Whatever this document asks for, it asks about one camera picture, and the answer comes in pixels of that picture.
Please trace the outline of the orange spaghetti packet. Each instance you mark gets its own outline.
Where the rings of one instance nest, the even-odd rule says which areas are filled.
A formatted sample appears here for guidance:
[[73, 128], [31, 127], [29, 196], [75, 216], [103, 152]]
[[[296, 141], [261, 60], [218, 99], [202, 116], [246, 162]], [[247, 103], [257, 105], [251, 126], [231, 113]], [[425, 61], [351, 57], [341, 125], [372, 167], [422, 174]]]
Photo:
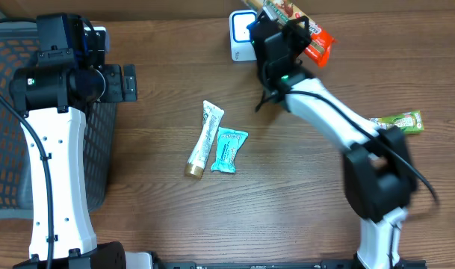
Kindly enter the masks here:
[[280, 25], [286, 25], [289, 21], [306, 17], [308, 22], [300, 22], [300, 26], [309, 30], [312, 41], [305, 48], [304, 53], [319, 67], [326, 66], [331, 46], [336, 40], [330, 33], [302, 12], [292, 1], [243, 0], [243, 3], [257, 13], [264, 11], [271, 20], [276, 20]]

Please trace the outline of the white leaf-print pack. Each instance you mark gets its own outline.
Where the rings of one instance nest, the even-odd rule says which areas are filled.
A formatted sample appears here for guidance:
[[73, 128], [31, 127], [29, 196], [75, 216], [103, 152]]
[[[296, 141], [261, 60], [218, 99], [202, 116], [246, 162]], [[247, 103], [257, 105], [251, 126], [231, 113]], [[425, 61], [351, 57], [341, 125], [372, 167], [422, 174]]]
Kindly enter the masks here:
[[186, 176], [202, 178], [223, 115], [223, 109], [207, 100], [203, 101], [202, 131], [185, 166]]

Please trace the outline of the teal wet wipes pack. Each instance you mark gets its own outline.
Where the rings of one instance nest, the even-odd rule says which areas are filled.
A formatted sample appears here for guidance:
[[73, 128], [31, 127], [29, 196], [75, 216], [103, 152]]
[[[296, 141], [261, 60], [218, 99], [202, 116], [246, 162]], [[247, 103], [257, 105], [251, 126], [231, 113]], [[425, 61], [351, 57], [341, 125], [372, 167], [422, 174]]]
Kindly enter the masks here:
[[216, 159], [211, 166], [211, 171], [235, 173], [235, 156], [248, 135], [244, 131], [220, 127], [217, 133]]

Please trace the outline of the green snack packet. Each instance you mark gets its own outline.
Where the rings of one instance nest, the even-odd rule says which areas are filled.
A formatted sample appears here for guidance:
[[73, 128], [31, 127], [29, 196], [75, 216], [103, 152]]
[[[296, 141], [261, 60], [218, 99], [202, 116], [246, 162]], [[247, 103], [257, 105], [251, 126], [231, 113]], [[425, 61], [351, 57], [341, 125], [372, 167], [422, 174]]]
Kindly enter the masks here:
[[423, 132], [424, 123], [420, 111], [410, 111], [389, 117], [375, 117], [369, 119], [382, 129], [398, 127], [403, 133], [415, 135]]

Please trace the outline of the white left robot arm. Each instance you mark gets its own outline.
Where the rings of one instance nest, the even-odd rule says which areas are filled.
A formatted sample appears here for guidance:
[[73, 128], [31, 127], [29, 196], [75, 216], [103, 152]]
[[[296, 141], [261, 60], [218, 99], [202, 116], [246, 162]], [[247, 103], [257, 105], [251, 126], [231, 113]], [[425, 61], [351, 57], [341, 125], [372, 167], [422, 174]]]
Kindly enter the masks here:
[[120, 242], [99, 244], [87, 206], [84, 177], [86, 109], [134, 102], [133, 65], [105, 63], [104, 28], [68, 13], [36, 18], [37, 64], [10, 82], [30, 158], [33, 229], [23, 268], [127, 268], [136, 255]]

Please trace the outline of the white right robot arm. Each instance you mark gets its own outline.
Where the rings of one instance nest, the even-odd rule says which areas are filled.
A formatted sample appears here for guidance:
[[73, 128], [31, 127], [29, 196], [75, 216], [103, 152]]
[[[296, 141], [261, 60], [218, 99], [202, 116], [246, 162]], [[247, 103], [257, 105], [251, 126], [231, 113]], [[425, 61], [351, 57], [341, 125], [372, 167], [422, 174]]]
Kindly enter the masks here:
[[314, 126], [342, 155], [344, 193], [360, 218], [361, 241], [352, 268], [404, 268], [400, 233], [418, 180], [405, 137], [397, 127], [381, 129], [336, 99], [298, 56], [311, 38], [306, 16], [285, 25], [258, 14], [249, 26], [264, 93]]

